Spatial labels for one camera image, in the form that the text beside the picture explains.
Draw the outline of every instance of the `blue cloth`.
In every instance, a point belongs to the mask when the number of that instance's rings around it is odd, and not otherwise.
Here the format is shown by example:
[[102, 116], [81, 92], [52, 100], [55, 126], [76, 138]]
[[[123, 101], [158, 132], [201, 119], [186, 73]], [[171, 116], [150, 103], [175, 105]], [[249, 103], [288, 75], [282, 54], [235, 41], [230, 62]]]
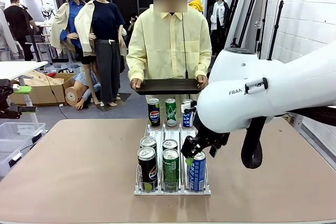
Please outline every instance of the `blue cloth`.
[[118, 41], [119, 26], [125, 25], [118, 7], [113, 3], [93, 1], [92, 16], [93, 33], [97, 39], [113, 39]]
[[[92, 79], [93, 79], [93, 88], [94, 88], [95, 92], [101, 90], [101, 84], [98, 82], [96, 75], [92, 71], [91, 71], [91, 76], [92, 76]], [[73, 79], [75, 81], [79, 81], [80, 83], [82, 83], [85, 86], [89, 86], [88, 82], [86, 81], [86, 78], [85, 78], [85, 72], [81, 72], [81, 73], [75, 75], [73, 77]], [[90, 97], [90, 95], [91, 95], [91, 90], [87, 89], [85, 91], [85, 93], [83, 94], [82, 98], [84, 98], [84, 100], [87, 100]]]
[[[80, 2], [79, 5], [73, 0], [69, 1], [69, 6], [70, 6], [70, 12], [69, 12], [69, 31], [70, 33], [76, 33], [76, 27], [75, 27], [75, 18], [77, 17], [79, 11], [83, 8], [84, 4]], [[67, 31], [63, 30], [60, 35], [60, 39], [65, 41], [67, 39], [68, 33]], [[72, 39], [71, 43], [74, 46], [77, 46], [79, 48], [82, 48], [82, 45], [80, 44], [79, 39]]]

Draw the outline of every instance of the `mannequin hand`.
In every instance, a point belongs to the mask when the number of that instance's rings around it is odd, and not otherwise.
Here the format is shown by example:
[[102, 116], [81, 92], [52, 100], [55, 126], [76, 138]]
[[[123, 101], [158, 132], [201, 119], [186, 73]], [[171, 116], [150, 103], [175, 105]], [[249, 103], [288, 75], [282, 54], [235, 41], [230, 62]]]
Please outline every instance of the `mannequin hand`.
[[83, 109], [84, 102], [85, 102], [84, 98], [80, 99], [80, 101], [77, 102], [77, 104], [76, 104], [76, 110], [81, 110], [81, 109]]
[[137, 90], [141, 87], [142, 80], [134, 78], [131, 80], [131, 88]]
[[120, 45], [121, 47], [126, 48], [125, 41], [124, 41], [124, 39], [122, 38], [122, 36], [119, 36], [119, 45]]
[[208, 81], [208, 77], [207, 76], [203, 76], [203, 75], [199, 75], [197, 76], [197, 80], [198, 80], [198, 85], [197, 87], [199, 89], [204, 89], [206, 86], [208, 86], [209, 81]]
[[68, 39], [78, 39], [79, 36], [78, 36], [77, 33], [72, 33], [72, 34], [68, 34], [68, 35], [67, 35], [67, 38], [68, 38]]
[[89, 39], [90, 39], [90, 40], [95, 40], [95, 39], [96, 39], [95, 34], [89, 34]]

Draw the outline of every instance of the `black shorts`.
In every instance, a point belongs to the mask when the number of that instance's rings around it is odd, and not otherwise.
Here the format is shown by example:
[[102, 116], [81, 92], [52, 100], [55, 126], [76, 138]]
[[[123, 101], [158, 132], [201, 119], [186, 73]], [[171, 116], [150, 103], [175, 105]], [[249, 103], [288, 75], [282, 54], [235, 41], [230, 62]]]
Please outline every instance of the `black shorts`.
[[75, 46], [76, 53], [78, 55], [78, 59], [80, 62], [82, 62], [83, 65], [88, 65], [91, 64], [96, 60], [95, 56], [89, 55], [89, 56], [84, 56], [83, 55], [83, 49], [79, 48], [78, 46]]

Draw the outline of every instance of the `green can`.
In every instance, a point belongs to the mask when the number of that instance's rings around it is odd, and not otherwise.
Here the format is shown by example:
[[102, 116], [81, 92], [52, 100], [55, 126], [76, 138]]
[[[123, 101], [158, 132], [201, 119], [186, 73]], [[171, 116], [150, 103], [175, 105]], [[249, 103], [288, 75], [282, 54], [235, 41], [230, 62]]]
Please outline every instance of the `green can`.
[[163, 180], [165, 191], [177, 191], [180, 180], [180, 157], [175, 149], [163, 151]]
[[167, 125], [169, 127], [175, 127], [177, 126], [176, 101], [175, 99], [167, 99], [165, 103], [166, 103]]
[[175, 149], [175, 150], [177, 150], [177, 147], [178, 147], [177, 141], [174, 140], [174, 139], [166, 139], [162, 143], [163, 150], [166, 150], [166, 149]]

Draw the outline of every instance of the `blue can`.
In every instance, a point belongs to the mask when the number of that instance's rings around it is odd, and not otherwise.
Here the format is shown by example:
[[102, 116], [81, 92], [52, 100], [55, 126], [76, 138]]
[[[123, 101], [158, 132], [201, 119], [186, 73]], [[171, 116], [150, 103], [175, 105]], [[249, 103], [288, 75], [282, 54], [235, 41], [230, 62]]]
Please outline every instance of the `blue can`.
[[189, 167], [190, 191], [199, 192], [204, 190], [206, 154], [204, 151], [197, 153], [193, 164]]
[[[183, 104], [191, 103], [193, 100], [185, 99]], [[189, 112], [187, 114], [183, 113], [183, 127], [192, 127], [193, 126], [193, 113]]]

